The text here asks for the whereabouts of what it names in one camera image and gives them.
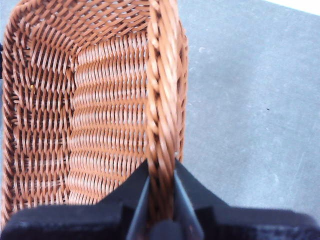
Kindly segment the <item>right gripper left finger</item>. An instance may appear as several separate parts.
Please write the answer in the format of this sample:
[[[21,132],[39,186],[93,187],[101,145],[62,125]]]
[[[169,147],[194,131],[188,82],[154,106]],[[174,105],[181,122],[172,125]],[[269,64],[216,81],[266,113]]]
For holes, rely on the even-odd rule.
[[[13,214],[3,240],[123,240],[148,177],[142,163],[112,193],[93,205],[41,205]]]

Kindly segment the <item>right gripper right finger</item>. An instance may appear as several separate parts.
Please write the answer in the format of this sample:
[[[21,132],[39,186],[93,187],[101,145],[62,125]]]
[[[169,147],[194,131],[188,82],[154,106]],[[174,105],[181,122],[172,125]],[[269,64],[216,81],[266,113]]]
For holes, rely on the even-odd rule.
[[[206,240],[318,240],[320,226],[309,215],[284,209],[228,205],[179,161],[175,169]]]

